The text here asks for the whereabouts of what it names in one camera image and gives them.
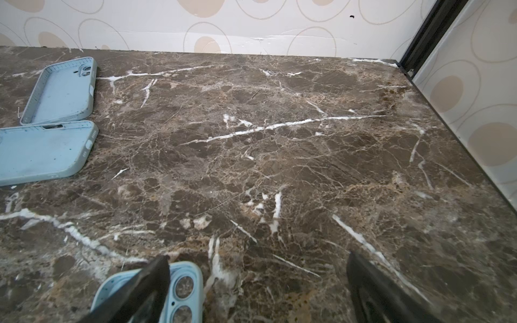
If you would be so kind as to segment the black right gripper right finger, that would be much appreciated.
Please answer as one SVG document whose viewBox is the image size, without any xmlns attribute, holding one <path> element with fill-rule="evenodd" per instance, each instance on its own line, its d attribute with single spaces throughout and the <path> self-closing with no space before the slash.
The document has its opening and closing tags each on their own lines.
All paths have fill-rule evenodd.
<svg viewBox="0 0 517 323">
<path fill-rule="evenodd" d="M 350 253 L 346 273 L 357 322 L 440 322 L 360 254 Z"/>
</svg>

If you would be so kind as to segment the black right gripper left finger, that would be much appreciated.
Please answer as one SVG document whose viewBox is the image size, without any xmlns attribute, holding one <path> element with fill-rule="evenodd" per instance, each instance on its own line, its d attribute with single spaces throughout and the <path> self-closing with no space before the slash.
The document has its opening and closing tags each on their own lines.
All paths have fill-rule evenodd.
<svg viewBox="0 0 517 323">
<path fill-rule="evenodd" d="M 81 322 L 158 322 L 170 286 L 169 257 L 158 256 L 140 270 L 107 279 L 91 312 Z"/>
</svg>

